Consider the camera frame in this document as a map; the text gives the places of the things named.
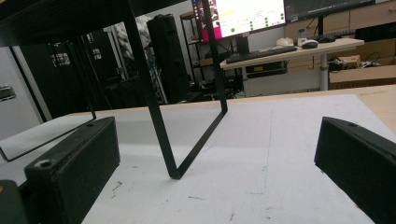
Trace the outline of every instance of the black rectangular block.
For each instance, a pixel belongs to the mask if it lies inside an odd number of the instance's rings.
[[[148,32],[155,58],[161,67],[161,80],[171,104],[185,101],[190,92],[189,75],[172,15],[156,16],[148,21]]]
[[[81,223],[120,164],[113,117],[88,123],[25,167],[41,223]]]
[[[28,224],[17,183],[0,180],[0,223]]]
[[[396,223],[396,144],[363,127],[323,118],[315,163],[375,223]]]

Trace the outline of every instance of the cardboard box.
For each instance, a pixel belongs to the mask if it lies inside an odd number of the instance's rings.
[[[344,67],[348,68],[359,68],[359,64],[361,63],[361,56],[349,56],[349,57],[339,57],[341,61],[345,61]]]
[[[192,36],[190,36],[190,40],[191,40],[191,41],[193,41],[193,40],[199,40],[199,36],[198,36],[198,35],[192,35]]]
[[[379,63],[381,65],[393,65],[396,64],[396,58],[392,57],[392,58],[382,58],[382,59],[378,59],[375,61],[376,63]]]
[[[396,65],[342,70],[330,73],[330,90],[396,84]]]
[[[393,58],[396,50],[396,39],[385,39],[373,42],[366,42],[364,45],[357,46],[356,49],[346,50],[329,54],[328,58],[348,57],[352,55],[361,56],[361,61],[375,61],[383,58]]]
[[[315,56],[314,60],[312,60],[312,57],[308,57],[302,59],[291,59],[288,62],[289,73],[301,72],[301,71],[307,71],[307,70],[319,69],[319,68],[320,68],[319,56]]]
[[[201,65],[201,66],[207,66],[207,65],[212,65],[212,64],[213,64],[213,59],[212,58],[201,59],[199,61],[199,65]]]

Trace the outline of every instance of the computer mouse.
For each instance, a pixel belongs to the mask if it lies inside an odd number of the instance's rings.
[[[305,40],[301,45],[302,49],[315,49],[318,47],[318,41],[316,40]]]
[[[319,44],[325,44],[325,43],[332,43],[336,40],[335,36],[333,35],[325,35],[321,39],[318,40]]]

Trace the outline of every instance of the screw hole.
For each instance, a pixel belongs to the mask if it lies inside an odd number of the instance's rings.
[[[396,157],[395,157],[394,155],[389,154],[389,157],[390,157],[391,159],[393,159],[394,161],[396,161]]]
[[[51,165],[52,165],[52,162],[50,162],[50,161],[48,161],[48,160],[46,160],[46,161],[39,161],[39,162],[37,163],[37,165],[38,165],[39,167],[45,168],[45,167],[51,166]]]

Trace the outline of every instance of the keyboard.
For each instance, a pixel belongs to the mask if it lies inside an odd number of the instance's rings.
[[[308,37],[308,39],[313,39],[313,40],[319,41],[319,40],[323,39],[326,36],[333,36],[335,38],[340,38],[340,37],[342,37],[344,35],[354,35],[355,33],[356,33],[356,30],[345,30],[345,31],[329,33],[329,34],[326,34],[326,35],[315,35],[315,36]]]
[[[251,59],[263,58],[263,57],[273,56],[273,55],[277,55],[277,54],[292,52],[295,50],[297,50],[297,48],[294,46],[274,47],[272,49],[262,49],[262,50],[252,51],[247,54],[232,55],[228,59],[226,59],[225,62],[226,63],[239,63],[239,62],[247,61],[247,60],[251,60]]]

